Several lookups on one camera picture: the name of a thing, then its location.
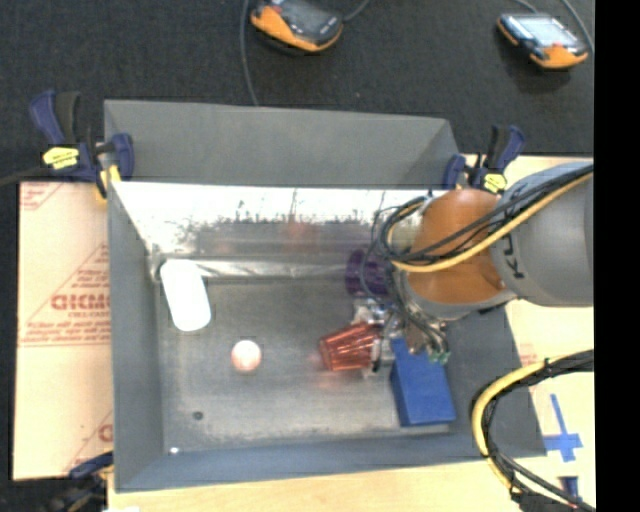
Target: red translucent object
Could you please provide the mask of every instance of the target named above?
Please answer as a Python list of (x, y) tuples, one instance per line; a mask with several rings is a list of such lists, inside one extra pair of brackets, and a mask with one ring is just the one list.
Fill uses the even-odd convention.
[(368, 368), (380, 331), (380, 326), (359, 322), (323, 336), (319, 346), (324, 365), (332, 371)]

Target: blue block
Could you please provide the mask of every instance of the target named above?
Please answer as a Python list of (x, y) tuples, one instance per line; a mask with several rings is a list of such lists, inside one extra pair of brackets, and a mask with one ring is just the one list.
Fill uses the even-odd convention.
[(391, 386), (403, 427), (437, 425), (456, 419), (444, 367), (426, 353), (413, 355), (404, 339), (392, 341)]

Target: black floor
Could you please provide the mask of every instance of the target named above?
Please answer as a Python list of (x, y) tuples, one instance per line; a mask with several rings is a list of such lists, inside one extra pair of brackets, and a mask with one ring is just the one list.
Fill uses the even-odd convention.
[[(347, 12), (357, 0), (318, 3)], [(571, 7), (595, 44), (595, 0), (530, 3), (582, 36)], [(3, 2), (0, 176), (37, 165), (43, 140), (27, 105), (48, 88), (81, 91), (81, 115), (96, 136), (105, 98), (250, 105), (242, 8), (240, 0)], [(526, 10), (515, 0), (372, 0), (324, 55), (282, 55), (249, 27), (243, 40), (260, 105), (444, 118), (466, 153), (486, 150), (492, 124), (515, 124), (525, 153), (592, 156), (595, 57), (569, 72), (537, 69), (495, 30), (499, 14)], [(189, 144), (188, 134), (176, 143)], [(0, 511), (23, 512), (68, 484), (10, 481), (15, 187), (0, 189), (0, 223)]]

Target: device screen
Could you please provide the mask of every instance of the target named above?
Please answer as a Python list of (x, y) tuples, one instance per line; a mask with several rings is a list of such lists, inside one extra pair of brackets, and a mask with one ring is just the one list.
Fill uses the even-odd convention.
[(536, 38), (540, 46), (547, 47), (554, 43), (563, 46), (576, 44), (576, 40), (553, 18), (517, 18), (516, 21)]
[(285, 4), (283, 14), (290, 22), (304, 28), (308, 33), (320, 32), (328, 22), (325, 12), (309, 7), (305, 3), (300, 3), (300, 5), (295, 2)]

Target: purple object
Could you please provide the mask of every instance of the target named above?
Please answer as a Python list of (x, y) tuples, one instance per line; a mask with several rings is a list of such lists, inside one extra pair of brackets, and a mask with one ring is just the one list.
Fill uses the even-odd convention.
[[(365, 254), (365, 249), (356, 249), (351, 253), (347, 261), (347, 271), (345, 273), (347, 291), (350, 295), (355, 296), (366, 296), (369, 295), (369, 292), (378, 296), (387, 295), (388, 290), (385, 283), (384, 261), (370, 254), (363, 268), (362, 265)], [(361, 272), (368, 291), (362, 286), (360, 279)]]

